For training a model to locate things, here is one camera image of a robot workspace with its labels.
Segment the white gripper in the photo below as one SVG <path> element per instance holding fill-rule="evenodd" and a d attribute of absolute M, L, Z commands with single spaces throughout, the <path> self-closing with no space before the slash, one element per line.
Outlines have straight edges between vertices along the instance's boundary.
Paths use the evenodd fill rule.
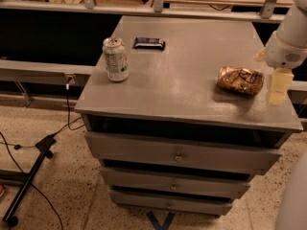
<path fill-rule="evenodd" d="M 306 48 L 297 48 L 280 39 L 274 31 L 267 42 L 254 57 L 255 61 L 266 61 L 274 68 L 270 81 L 268 103 L 281 105 L 290 89 L 294 74 L 291 69 L 300 66 L 307 58 Z"/>

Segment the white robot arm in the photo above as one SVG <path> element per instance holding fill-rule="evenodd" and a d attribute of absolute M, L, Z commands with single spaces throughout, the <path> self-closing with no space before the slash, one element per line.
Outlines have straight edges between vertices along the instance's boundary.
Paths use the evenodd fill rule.
<path fill-rule="evenodd" d="M 282 104 L 293 82 L 292 70 L 307 58 L 307 0 L 293 1 L 277 30 L 254 57 L 274 69 L 269 93 L 272 105 Z"/>

